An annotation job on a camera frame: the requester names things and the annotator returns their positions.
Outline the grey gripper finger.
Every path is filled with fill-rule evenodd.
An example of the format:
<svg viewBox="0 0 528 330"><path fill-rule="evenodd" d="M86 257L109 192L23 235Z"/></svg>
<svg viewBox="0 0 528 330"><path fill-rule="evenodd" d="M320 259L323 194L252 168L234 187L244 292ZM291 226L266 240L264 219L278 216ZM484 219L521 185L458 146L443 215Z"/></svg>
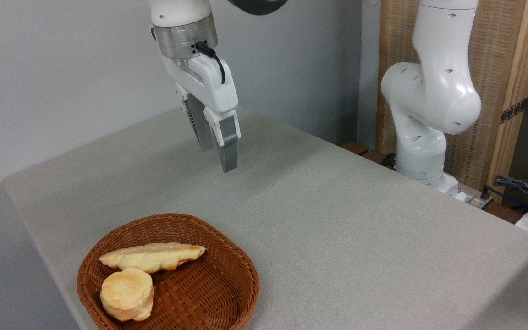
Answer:
<svg viewBox="0 0 528 330"><path fill-rule="evenodd" d="M192 126L202 152L214 148L213 138L211 137L211 130L209 128L207 119L204 116L205 105L201 100L197 99L182 85L176 83L176 93L181 98L182 110L185 112Z"/></svg>
<svg viewBox="0 0 528 330"><path fill-rule="evenodd" d="M218 150L220 162L224 173L237 167L237 141L241 138L239 120L236 110L218 114L209 107L204 110L214 146Z"/></svg>

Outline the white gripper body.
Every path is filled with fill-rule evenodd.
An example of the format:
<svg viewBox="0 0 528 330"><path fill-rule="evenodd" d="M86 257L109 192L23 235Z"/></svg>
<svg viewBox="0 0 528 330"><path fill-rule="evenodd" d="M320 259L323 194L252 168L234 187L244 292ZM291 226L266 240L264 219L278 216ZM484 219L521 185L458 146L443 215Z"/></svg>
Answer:
<svg viewBox="0 0 528 330"><path fill-rule="evenodd" d="M176 61L165 56L161 58L170 77L216 113L226 113L238 105L231 71L224 60L220 61L225 73L223 84L218 63L206 55L187 61Z"/></svg>

